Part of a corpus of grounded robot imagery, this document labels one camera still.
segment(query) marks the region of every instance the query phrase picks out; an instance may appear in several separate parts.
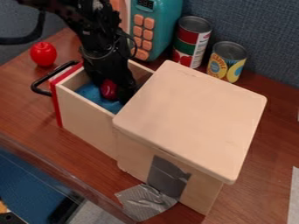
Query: toy cash register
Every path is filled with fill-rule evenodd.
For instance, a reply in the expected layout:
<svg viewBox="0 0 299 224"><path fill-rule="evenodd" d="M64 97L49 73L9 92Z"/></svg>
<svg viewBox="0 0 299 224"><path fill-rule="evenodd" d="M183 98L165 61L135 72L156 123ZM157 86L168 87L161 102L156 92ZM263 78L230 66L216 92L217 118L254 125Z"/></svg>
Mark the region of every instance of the toy cash register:
<svg viewBox="0 0 299 224"><path fill-rule="evenodd" d="M170 44L182 6L183 0L131 0L130 34L138 59L155 60Z"/></svg>

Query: tin can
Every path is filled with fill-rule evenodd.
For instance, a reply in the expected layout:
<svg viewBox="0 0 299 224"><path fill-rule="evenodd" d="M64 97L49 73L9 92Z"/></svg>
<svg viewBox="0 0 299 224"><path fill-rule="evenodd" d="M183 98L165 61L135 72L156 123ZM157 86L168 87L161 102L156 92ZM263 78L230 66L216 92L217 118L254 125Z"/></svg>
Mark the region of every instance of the tin can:
<svg viewBox="0 0 299 224"><path fill-rule="evenodd" d="M245 48L230 41L216 43L208 64L207 73L219 79L236 82L247 60Z"/></svg>
<svg viewBox="0 0 299 224"><path fill-rule="evenodd" d="M181 17L174 40L173 60L197 68L204 57L212 26L201 17Z"/></svg>

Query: blue floor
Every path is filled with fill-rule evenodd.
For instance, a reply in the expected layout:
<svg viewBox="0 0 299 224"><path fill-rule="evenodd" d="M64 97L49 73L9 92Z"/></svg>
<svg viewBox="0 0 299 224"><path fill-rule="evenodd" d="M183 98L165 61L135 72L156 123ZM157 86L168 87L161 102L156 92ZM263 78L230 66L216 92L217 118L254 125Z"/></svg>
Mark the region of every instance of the blue floor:
<svg viewBox="0 0 299 224"><path fill-rule="evenodd" d="M59 181L0 149L0 197L23 220L47 223L47 217L65 198L56 187L69 192Z"/></svg>

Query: black handle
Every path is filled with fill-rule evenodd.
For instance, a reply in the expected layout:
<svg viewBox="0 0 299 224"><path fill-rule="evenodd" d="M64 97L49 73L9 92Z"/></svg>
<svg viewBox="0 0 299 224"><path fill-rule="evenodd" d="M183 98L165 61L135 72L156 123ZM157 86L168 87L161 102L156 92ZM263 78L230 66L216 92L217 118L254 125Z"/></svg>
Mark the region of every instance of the black handle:
<svg viewBox="0 0 299 224"><path fill-rule="evenodd" d="M67 63L65 63L64 65L62 66L58 66L57 68L55 68L54 71L48 73L46 76L40 78L39 80L36 80L34 81L32 84L31 84L31 90L34 92L34 93L37 93L39 95L46 95L46 96L50 96L52 97L52 93L48 90L44 90L44 89L41 89L41 88L38 88L38 86L40 84L42 84L43 82L49 80L50 78L52 78L54 75L58 74L58 73L61 73L63 70L65 70L66 68L68 67L71 67L71 66L74 66L74 65L77 65L79 63L79 61L77 60L71 60Z"/></svg>

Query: wooden box lid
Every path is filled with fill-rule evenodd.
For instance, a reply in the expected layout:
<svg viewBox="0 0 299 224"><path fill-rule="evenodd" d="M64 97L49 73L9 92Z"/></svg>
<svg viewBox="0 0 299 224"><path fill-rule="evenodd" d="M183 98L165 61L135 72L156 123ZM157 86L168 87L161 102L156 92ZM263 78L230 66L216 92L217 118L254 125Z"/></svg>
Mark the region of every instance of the wooden box lid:
<svg viewBox="0 0 299 224"><path fill-rule="evenodd" d="M238 178L267 98L165 61L114 126L227 184Z"/></svg>

